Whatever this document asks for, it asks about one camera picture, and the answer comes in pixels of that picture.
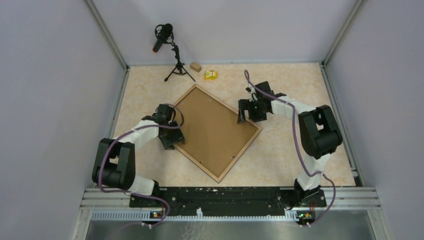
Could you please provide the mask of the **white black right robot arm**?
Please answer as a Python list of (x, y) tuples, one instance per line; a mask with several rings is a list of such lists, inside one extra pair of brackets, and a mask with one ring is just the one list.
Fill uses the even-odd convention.
[(265, 121), (267, 114), (291, 120), (294, 146), (303, 168), (294, 182), (293, 200), (307, 206), (319, 191), (325, 165), (343, 142), (331, 107), (310, 106), (284, 93), (274, 93), (267, 81), (256, 85), (248, 82), (245, 90), (250, 98), (238, 100), (238, 124)]

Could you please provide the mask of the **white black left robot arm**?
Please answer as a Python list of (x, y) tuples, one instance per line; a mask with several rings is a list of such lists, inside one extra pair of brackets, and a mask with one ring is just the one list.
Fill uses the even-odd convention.
[(136, 153), (153, 139), (159, 139), (165, 150), (173, 150), (183, 143), (181, 130), (185, 123), (182, 111), (170, 103), (159, 104), (152, 115), (116, 138), (100, 140), (92, 170), (92, 181), (100, 188), (110, 187), (111, 192), (141, 195), (149, 207), (160, 202), (160, 193), (155, 190), (153, 179), (136, 173)]

